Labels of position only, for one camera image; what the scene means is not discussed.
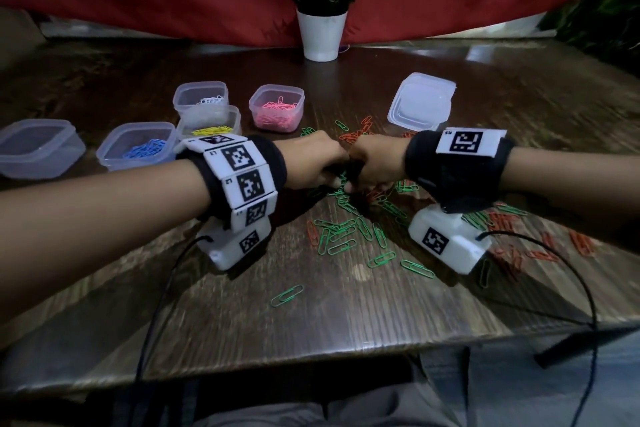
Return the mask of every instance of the human hand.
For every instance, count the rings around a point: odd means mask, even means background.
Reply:
[[[296,139],[275,140],[273,143],[282,153],[287,165],[285,187],[340,187],[340,178],[323,169],[331,164],[347,162],[349,154],[324,130]]]
[[[386,135],[362,135],[349,149],[349,156],[364,161],[358,183],[348,182],[345,192],[369,190],[380,183],[404,179],[404,154],[411,139]]]

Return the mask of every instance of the wood grain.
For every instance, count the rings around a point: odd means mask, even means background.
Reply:
[[[553,41],[430,40],[351,48],[321,64],[304,60],[300,50],[207,49],[168,41],[52,44],[0,75],[0,124],[28,116],[69,119],[89,150],[65,178],[104,172],[95,149],[119,124],[177,123],[173,91],[192,81],[227,83],[244,134],[257,132],[248,110],[252,93],[278,83],[305,90],[300,127],[337,137],[342,131],[334,120],[358,128],[372,115],[372,131],[400,136],[404,129],[387,122],[387,111],[401,81],[420,71],[457,83],[451,125],[506,128],[519,144],[541,148],[640,149],[640,82]],[[24,184],[0,181],[2,188]],[[418,192],[393,199],[412,214],[425,198]],[[381,224],[387,250],[397,258],[369,269],[367,261],[384,251],[359,234],[348,252],[319,256],[305,231],[306,220],[316,218],[337,222],[352,215],[333,197],[314,202],[305,192],[283,192],[268,243],[229,275],[215,272],[197,250],[189,253],[145,378],[572,332],[588,320],[586,298],[560,264],[525,258],[517,280],[494,269],[483,290],[475,274],[459,277],[390,215],[372,208],[367,218]],[[591,286],[602,327],[640,321],[639,257],[603,244],[594,257],[581,257],[567,230],[534,216],[515,227],[533,237],[543,230],[554,235]],[[196,222],[186,223],[0,326],[0,392],[68,392],[132,381],[166,274],[196,229]],[[529,248],[515,239],[497,241],[502,248]],[[401,268],[401,259],[424,264],[436,280]],[[296,284],[304,292],[277,309],[269,306]]]

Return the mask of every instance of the black cable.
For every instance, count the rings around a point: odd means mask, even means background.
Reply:
[[[140,350],[140,358],[138,359],[138,366],[136,367],[136,377],[133,380],[133,385],[131,387],[131,405],[129,407],[129,419],[127,420],[127,427],[131,427],[133,423],[133,413],[136,409],[136,404],[138,402],[138,399],[137,399],[138,387],[140,385],[140,381],[142,380],[142,372],[145,367],[145,355],[147,353],[147,348],[149,347],[149,342],[151,341],[151,336],[153,335],[154,329],[156,328],[156,322],[158,319],[158,315],[162,310],[164,298],[166,297],[166,294],[169,293],[169,288],[171,287],[173,276],[175,275],[175,271],[178,269],[178,265],[180,265],[180,262],[182,261],[182,259],[184,259],[185,255],[187,255],[188,251],[194,245],[196,245],[196,243],[203,240],[206,240],[208,242],[213,241],[211,237],[204,235],[202,237],[198,237],[192,240],[191,242],[189,242],[189,244],[186,247],[184,247],[184,249],[180,252],[180,255],[178,256],[177,260],[173,264],[171,271],[169,272],[169,278],[166,280],[166,284],[164,285],[164,290],[162,291],[162,295],[160,295],[160,300],[158,301],[156,305],[156,309],[154,310],[154,313],[151,316],[151,322],[149,322],[147,335],[145,336],[145,340],[142,343],[142,349]]]
[[[567,268],[571,270],[573,275],[575,275],[575,277],[578,279],[578,281],[580,282],[580,285],[584,289],[584,293],[587,295],[587,300],[589,301],[589,308],[591,309],[591,323],[589,324],[589,326],[591,327],[591,330],[593,330],[595,334],[598,333],[598,314],[596,311],[596,302],[593,300],[593,295],[591,294],[591,289],[589,288],[587,283],[584,281],[584,278],[582,278],[582,275],[580,275],[580,272],[578,272],[578,270],[576,270],[575,267],[573,267],[572,264],[570,264],[567,259],[565,259],[562,255],[560,255],[558,252],[556,252],[556,250],[554,250],[550,246],[546,245],[545,243],[542,243],[540,240],[536,240],[535,238],[527,237],[526,235],[521,235],[515,232],[503,232],[500,230],[496,230],[494,232],[484,232],[484,233],[480,233],[476,237],[476,240],[480,241],[490,235],[506,235],[509,237],[521,238],[523,240],[526,240],[541,246],[542,248],[544,248],[548,252],[553,253],[554,255],[556,255],[556,257],[562,260],[564,265],[566,265]],[[598,338],[594,337],[593,352],[591,354],[591,368],[589,371],[589,381],[587,382],[587,387],[584,389],[582,398],[580,398],[580,403],[578,404],[578,408],[576,409],[575,414],[573,415],[571,427],[575,427],[577,425],[578,419],[580,418],[582,410],[584,409],[584,405],[587,403],[587,399],[589,398],[589,395],[591,395],[591,391],[593,390],[593,384],[596,381],[597,362],[598,362]]]

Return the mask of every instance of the white flower pot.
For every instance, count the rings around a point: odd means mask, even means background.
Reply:
[[[298,24],[300,24],[305,58],[311,59],[311,61],[333,61],[336,59],[346,19],[347,12],[340,16],[331,17],[308,16],[298,12]]]

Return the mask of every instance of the forearm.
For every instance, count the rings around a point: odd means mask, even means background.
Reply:
[[[514,148],[500,189],[509,204],[640,250],[640,156]]]
[[[188,160],[0,194],[0,323],[204,212]]]

